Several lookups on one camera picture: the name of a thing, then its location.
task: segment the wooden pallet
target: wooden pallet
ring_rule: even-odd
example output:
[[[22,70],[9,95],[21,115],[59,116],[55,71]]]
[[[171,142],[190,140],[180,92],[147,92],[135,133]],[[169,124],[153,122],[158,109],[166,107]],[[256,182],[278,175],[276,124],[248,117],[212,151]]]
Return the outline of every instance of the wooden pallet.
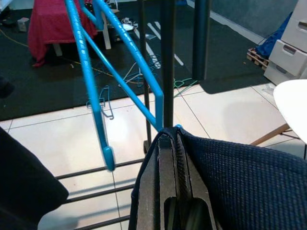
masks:
[[[248,49],[246,57],[248,60],[253,61],[255,65],[260,66],[263,70],[265,70],[269,64],[269,60],[257,54],[255,48]]]

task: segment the white tape line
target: white tape line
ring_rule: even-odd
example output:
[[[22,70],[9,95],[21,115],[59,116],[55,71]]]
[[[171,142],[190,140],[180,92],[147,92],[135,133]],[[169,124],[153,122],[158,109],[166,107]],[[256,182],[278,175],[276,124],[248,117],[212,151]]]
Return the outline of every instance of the white tape line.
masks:
[[[135,34],[137,35],[138,38],[140,38],[140,32],[137,28],[134,29],[134,32]],[[161,64],[160,62],[158,61],[158,58],[157,56],[154,54],[153,50],[150,48],[150,46],[147,44],[146,42],[146,51],[147,53],[150,55],[151,59],[153,60],[153,63],[155,65],[155,67],[157,69],[160,69],[161,68]]]
[[[161,29],[160,23],[159,22],[154,22],[156,24],[156,26],[158,27],[158,29]],[[161,40],[161,35],[159,34],[159,32],[153,27],[153,25],[151,23],[147,23],[148,27],[152,30],[152,32],[157,36],[157,38],[159,38]],[[184,66],[183,62],[180,60],[180,58],[174,54],[174,57],[176,59],[176,61],[181,65]]]

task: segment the dark rug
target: dark rug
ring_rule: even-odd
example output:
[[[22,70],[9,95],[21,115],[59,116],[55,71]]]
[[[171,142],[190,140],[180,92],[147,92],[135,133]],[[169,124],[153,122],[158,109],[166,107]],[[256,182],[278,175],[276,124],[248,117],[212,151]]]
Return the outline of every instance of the dark rug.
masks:
[[[146,1],[145,6],[146,21],[153,25],[155,21],[159,22],[159,1]],[[120,3],[119,9],[120,17],[130,17],[138,21],[137,2]],[[11,12],[12,19],[30,17],[30,15],[31,10]],[[184,66],[180,66],[175,61],[175,78],[177,81],[182,81],[191,77],[193,9],[189,6],[177,7],[177,15],[176,54],[184,62]],[[1,29],[10,38],[26,44],[26,33],[18,33],[16,28],[1,26]],[[146,32],[153,34],[149,27],[146,28]],[[139,40],[136,35],[133,33],[131,37],[138,45]],[[134,63],[125,45],[113,43],[111,50],[105,50],[101,34],[95,38],[95,41],[119,74],[124,76]],[[147,43],[159,56],[161,53],[160,40],[154,38],[147,40]],[[246,50],[254,45],[227,26],[211,20],[208,80],[201,82],[204,90],[208,93],[216,93],[266,83],[263,71],[246,60]],[[81,66],[69,61],[79,60],[75,44],[61,45],[65,59],[56,57],[51,48],[46,55],[46,64],[36,69],[32,67],[34,61],[27,47],[9,40],[1,33],[0,47],[0,76],[7,78],[16,87],[10,97],[0,101],[0,120],[72,108],[85,105],[88,101]],[[92,66],[108,72],[93,50],[91,48],[89,50]],[[161,71],[155,69],[153,72],[163,87]],[[106,85],[110,87],[111,100],[127,97],[111,76],[97,71],[95,75],[98,89]],[[185,81],[184,85],[192,82],[192,80]],[[136,94],[143,93],[143,88],[139,88],[137,84],[131,83],[129,86]]]

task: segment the tiled floor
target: tiled floor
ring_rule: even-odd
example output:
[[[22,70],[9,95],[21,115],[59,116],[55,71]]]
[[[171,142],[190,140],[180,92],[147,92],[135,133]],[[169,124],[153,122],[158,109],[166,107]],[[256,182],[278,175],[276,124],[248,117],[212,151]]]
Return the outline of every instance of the tiled floor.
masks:
[[[268,87],[273,85],[210,95],[199,85],[193,86],[174,99],[174,124],[181,124],[190,133],[204,138],[251,143],[285,122],[276,108],[273,96],[263,91]],[[151,111],[154,112],[152,94],[150,100]],[[143,158],[145,118],[128,98],[112,101],[111,105],[115,118],[106,119],[106,128],[116,162]],[[0,126],[30,149],[55,176],[105,165],[91,111],[85,106],[4,121],[0,122]],[[153,137],[155,134],[156,131],[152,129]],[[261,146],[303,157],[304,143],[297,139],[277,136]],[[61,182],[70,191],[70,197],[100,192],[133,184],[140,165],[121,167],[113,173],[97,172]],[[131,190],[127,190],[63,205],[46,214],[39,229],[70,230],[128,215],[130,193]],[[128,222],[100,229],[126,230]]]

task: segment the red cloth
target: red cloth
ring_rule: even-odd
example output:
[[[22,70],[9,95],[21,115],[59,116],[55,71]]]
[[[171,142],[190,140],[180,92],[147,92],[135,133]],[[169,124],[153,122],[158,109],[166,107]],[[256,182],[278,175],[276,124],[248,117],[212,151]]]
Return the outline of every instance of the red cloth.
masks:
[[[84,13],[80,13],[78,0],[75,3],[84,29],[93,37],[97,34],[94,24]],[[72,42],[75,39],[64,0],[35,0],[28,32],[29,49],[36,58],[34,66],[44,64],[48,44]]]

